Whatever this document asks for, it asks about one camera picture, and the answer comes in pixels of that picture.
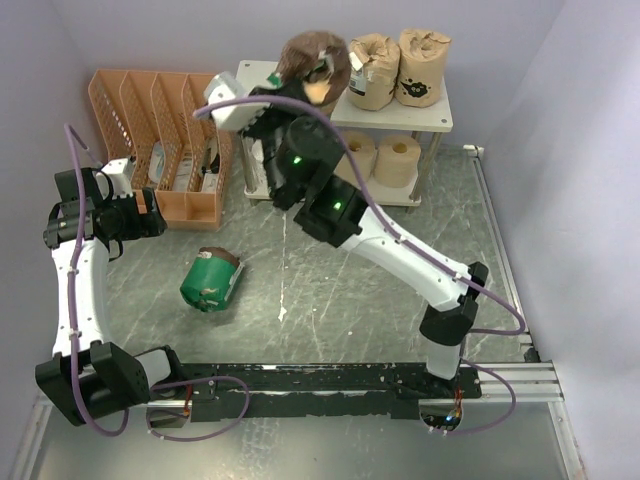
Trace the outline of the kraft roll with label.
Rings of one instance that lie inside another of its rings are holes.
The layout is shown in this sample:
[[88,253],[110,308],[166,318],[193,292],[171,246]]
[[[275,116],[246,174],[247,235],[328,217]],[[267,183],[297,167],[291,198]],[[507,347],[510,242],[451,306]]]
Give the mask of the kraft roll with label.
[[381,110],[394,97],[400,62],[398,44],[379,33],[367,34],[351,40],[349,56],[348,100],[362,110]]

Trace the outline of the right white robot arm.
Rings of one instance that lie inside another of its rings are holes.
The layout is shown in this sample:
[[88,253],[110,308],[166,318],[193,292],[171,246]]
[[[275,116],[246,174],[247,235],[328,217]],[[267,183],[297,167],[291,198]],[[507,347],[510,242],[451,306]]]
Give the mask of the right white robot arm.
[[441,254],[393,222],[360,183],[335,172],[352,162],[349,142],[327,117],[281,91],[242,99],[236,131],[261,142],[275,207],[295,207],[295,223],[314,240],[360,256],[411,287],[427,303],[426,390],[443,398],[459,384],[461,350],[478,310],[487,269]]

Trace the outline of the green roll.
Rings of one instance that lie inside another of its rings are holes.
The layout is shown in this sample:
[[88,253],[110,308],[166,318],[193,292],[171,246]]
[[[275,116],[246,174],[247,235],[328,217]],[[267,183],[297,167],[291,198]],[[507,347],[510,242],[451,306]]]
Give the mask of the green roll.
[[245,264],[222,247],[201,247],[185,276],[180,294],[201,312],[226,310],[240,283]]
[[277,75],[301,80],[311,103],[330,115],[349,85],[351,64],[344,39],[329,31],[306,31],[284,45]]

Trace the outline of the kraft roll with cartoon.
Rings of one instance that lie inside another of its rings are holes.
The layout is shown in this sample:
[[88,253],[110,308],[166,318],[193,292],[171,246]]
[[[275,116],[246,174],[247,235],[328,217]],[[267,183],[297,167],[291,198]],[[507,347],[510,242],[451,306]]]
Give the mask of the kraft roll with cartoon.
[[401,32],[395,90],[399,103],[427,108],[440,99],[451,42],[449,36],[433,30],[408,28]]

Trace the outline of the beige paper roll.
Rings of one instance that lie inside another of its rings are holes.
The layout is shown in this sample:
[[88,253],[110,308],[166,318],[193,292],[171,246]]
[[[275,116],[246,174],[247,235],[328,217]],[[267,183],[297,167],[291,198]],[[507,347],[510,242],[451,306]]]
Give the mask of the beige paper roll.
[[373,176],[385,187],[405,188],[417,172],[421,146],[408,135],[388,135],[381,139]]
[[[377,156],[374,139],[368,134],[357,130],[345,130],[342,132],[342,136],[348,144],[349,151],[354,157],[362,179],[367,182],[371,176]],[[359,186],[346,154],[343,155],[336,166],[334,173],[355,187]]]

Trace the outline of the white red-dotted paper roll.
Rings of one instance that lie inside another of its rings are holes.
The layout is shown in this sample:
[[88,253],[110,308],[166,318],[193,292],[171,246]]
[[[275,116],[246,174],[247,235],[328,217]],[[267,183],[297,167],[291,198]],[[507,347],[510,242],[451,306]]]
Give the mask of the white red-dotted paper roll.
[[264,155],[260,140],[245,139],[243,141],[246,160],[245,185],[249,194],[267,193],[267,179],[264,170]]

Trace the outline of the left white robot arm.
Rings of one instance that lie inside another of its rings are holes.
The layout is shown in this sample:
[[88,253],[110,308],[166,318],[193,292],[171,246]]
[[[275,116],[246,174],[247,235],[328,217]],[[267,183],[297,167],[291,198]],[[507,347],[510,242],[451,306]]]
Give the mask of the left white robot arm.
[[154,191],[140,197],[132,186],[130,159],[100,169],[83,167],[55,175],[60,200],[43,232],[58,281],[58,327],[51,360],[35,368],[40,390],[74,426],[84,415],[98,419],[162,398],[187,385],[168,346],[131,355],[108,332],[107,269],[110,247],[162,235],[167,227]]

